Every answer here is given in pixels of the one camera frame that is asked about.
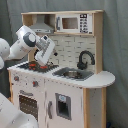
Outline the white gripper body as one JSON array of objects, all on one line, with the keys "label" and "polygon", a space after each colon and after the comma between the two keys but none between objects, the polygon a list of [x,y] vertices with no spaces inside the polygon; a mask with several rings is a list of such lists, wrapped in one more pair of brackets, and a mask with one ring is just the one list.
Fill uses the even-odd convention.
[{"label": "white gripper body", "polygon": [[38,52],[35,55],[35,59],[41,66],[44,66],[48,62],[48,59],[55,47],[55,43],[45,35],[39,39],[36,43],[36,47]]}]

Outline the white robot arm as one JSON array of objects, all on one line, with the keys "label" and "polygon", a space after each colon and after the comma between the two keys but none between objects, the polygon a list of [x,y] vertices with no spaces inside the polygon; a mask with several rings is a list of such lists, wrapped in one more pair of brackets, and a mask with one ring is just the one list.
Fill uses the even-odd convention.
[{"label": "white robot arm", "polygon": [[[18,39],[12,46],[0,38],[0,73],[6,60],[20,60],[34,48],[38,49],[35,55],[38,64],[43,66],[48,62],[55,43],[47,35],[39,37],[25,25],[16,34]],[[39,128],[39,126],[33,115],[18,110],[0,93],[0,128]]]}]

